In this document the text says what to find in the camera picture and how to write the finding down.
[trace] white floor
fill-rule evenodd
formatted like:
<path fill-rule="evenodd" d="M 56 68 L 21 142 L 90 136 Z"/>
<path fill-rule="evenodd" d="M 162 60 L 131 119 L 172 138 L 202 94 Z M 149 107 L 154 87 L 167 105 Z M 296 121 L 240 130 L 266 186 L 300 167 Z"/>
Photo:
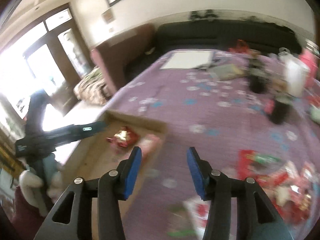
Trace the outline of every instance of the white floor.
<path fill-rule="evenodd" d="M 86 124 L 94 122 L 100 116 L 102 108 L 103 106 L 90 105 L 85 101 L 80 101 L 63 117 L 53 108 L 53 106 L 48 105 L 44 114 L 43 129 L 45 131 L 50 131 L 70 124 Z M 56 160 L 64 165 L 78 143 L 79 142 L 72 142 L 57 147 L 57 151 L 54 152 Z"/>

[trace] metal screw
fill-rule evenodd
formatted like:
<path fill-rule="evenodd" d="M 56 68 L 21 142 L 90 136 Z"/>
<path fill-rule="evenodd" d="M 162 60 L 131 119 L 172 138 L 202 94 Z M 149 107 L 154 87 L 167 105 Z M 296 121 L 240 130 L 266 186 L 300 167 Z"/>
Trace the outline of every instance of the metal screw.
<path fill-rule="evenodd" d="M 255 183 L 254 178 L 251 178 L 251 177 L 248 177 L 248 178 L 246 179 L 246 181 L 247 181 L 248 183 L 250 183 L 250 184 Z"/>
<path fill-rule="evenodd" d="M 80 184 L 80 183 L 82 183 L 82 181 L 83 181 L 82 178 L 76 178 L 76 179 L 74 180 L 74 182 L 75 182 L 76 184 Z"/>
<path fill-rule="evenodd" d="M 117 175 L 118 175 L 118 171 L 112 170 L 112 171 L 109 172 L 109 175 L 110 175 L 111 177 L 117 176 Z"/>
<path fill-rule="evenodd" d="M 211 171 L 211 174 L 212 174 L 213 176 L 220 176 L 221 172 L 218 171 L 218 170 L 212 170 L 212 171 Z"/>

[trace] pink bottle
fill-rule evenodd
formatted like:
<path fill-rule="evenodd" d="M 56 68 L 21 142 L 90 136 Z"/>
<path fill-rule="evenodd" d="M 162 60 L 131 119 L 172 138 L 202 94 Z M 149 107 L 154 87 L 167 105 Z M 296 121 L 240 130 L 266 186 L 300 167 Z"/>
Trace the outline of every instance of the pink bottle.
<path fill-rule="evenodd" d="M 302 50 L 302 54 L 299 55 L 299 59 L 305 63 L 309 69 L 309 76 L 306 80 L 305 87 L 311 88 L 314 83 L 314 77 L 316 76 L 316 72 L 318 70 L 317 67 L 317 57 L 319 55 L 318 46 L 312 41 L 306 40 L 307 46 Z"/>

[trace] triangular cutout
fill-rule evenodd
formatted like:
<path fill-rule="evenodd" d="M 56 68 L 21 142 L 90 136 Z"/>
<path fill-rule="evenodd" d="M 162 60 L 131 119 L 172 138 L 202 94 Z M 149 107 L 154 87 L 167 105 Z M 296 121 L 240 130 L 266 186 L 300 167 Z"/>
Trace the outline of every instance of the triangular cutout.
<path fill-rule="evenodd" d="M 59 206 L 58 210 L 52 217 L 52 221 L 56 223 L 69 224 L 71 219 L 72 204 L 75 193 L 70 192 Z"/>
<path fill-rule="evenodd" d="M 257 192 L 254 193 L 254 200 L 256 203 L 258 223 L 265 224 L 273 222 L 274 218 L 270 210 L 268 209 L 267 205 L 263 202 L 263 200 Z"/>

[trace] maroon sleeve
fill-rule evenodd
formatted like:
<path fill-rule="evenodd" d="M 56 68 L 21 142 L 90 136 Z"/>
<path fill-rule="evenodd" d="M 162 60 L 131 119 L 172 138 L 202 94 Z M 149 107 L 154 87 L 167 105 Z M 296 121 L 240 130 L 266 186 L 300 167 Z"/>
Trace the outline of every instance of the maroon sleeve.
<path fill-rule="evenodd" d="M 38 208 L 31 206 L 25 200 L 20 187 L 17 187 L 14 196 L 15 214 L 11 223 L 22 240 L 33 240 L 44 221 L 44 217 L 40 216 Z"/>

